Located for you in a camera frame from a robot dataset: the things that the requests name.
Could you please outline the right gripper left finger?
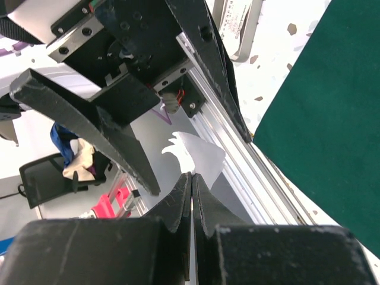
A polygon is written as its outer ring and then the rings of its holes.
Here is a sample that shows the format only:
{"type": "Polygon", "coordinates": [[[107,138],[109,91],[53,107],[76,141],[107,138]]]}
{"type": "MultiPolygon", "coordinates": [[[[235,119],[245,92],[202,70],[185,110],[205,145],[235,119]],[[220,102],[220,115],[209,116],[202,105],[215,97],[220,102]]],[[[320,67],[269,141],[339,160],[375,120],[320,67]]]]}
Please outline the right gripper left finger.
{"type": "Polygon", "coordinates": [[[192,175],[140,218],[38,220],[1,265],[2,284],[184,284],[192,175]]]}

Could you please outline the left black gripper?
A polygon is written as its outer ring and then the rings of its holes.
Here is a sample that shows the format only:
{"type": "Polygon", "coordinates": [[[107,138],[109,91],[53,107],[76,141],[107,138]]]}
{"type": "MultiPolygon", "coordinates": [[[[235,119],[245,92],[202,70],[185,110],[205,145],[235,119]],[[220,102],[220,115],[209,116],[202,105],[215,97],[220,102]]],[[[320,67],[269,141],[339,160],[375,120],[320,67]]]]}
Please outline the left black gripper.
{"type": "Polygon", "coordinates": [[[164,103],[193,117],[204,104],[180,47],[182,31],[195,59],[243,141],[233,64],[205,1],[81,1],[52,26],[49,56],[99,86],[84,99],[29,68],[9,86],[24,104],[95,146],[152,196],[160,187],[131,122],[164,103]]]}

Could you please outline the white suture packet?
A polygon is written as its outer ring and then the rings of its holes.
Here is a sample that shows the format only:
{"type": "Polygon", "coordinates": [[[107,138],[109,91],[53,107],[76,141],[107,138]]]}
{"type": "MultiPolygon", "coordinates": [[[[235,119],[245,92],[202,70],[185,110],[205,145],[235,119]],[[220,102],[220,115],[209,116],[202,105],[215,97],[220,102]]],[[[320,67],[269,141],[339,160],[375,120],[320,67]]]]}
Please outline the white suture packet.
{"type": "Polygon", "coordinates": [[[219,33],[231,60],[238,58],[241,30],[251,8],[252,1],[229,0],[224,2],[219,33]]]}

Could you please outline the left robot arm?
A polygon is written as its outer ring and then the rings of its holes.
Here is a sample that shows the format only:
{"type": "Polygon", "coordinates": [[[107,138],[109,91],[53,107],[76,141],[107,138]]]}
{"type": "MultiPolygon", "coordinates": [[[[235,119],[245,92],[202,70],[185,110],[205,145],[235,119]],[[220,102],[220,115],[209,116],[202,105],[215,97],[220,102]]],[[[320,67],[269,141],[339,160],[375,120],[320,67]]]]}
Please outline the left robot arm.
{"type": "Polygon", "coordinates": [[[251,140],[233,65],[205,1],[2,1],[6,25],[100,88],[83,99],[27,69],[11,83],[10,96],[94,145],[151,195],[160,192],[156,177],[140,143],[123,129],[158,105],[167,88],[184,89],[183,103],[193,102],[191,67],[242,140],[251,140]]]}

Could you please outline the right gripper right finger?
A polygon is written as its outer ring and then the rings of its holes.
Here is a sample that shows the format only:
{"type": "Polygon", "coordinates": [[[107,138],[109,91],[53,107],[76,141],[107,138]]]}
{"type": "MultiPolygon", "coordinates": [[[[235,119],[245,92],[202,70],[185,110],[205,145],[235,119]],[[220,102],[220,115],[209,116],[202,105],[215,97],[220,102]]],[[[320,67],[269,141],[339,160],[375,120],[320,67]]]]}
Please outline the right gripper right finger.
{"type": "Polygon", "coordinates": [[[248,224],[192,178],[198,284],[375,284],[363,250],[339,226],[248,224]]]}

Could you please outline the green surgical cloth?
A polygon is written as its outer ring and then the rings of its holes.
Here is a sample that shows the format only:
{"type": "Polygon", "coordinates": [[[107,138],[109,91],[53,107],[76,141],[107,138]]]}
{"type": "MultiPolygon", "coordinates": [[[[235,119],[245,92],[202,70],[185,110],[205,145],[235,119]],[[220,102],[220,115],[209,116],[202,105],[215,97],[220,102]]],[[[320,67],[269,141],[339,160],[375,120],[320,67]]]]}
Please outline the green surgical cloth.
{"type": "Polygon", "coordinates": [[[254,144],[379,254],[379,2],[332,1],[254,144]]]}

